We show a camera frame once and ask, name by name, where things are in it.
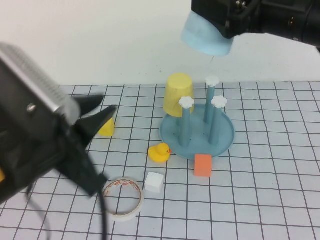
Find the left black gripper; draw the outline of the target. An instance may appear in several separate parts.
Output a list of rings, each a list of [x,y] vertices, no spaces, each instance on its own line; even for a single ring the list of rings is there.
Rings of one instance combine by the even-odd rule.
[[[52,110],[4,60],[0,62],[0,200],[5,202],[51,170],[89,196],[107,177],[96,171],[86,148],[114,116],[115,105],[90,115],[103,95],[69,96],[78,114],[70,123],[61,105]]]

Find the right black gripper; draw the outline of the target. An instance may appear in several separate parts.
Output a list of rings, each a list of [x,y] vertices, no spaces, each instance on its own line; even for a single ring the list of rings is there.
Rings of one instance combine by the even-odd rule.
[[[260,34],[261,0],[192,0],[191,10],[212,24],[226,39]]]

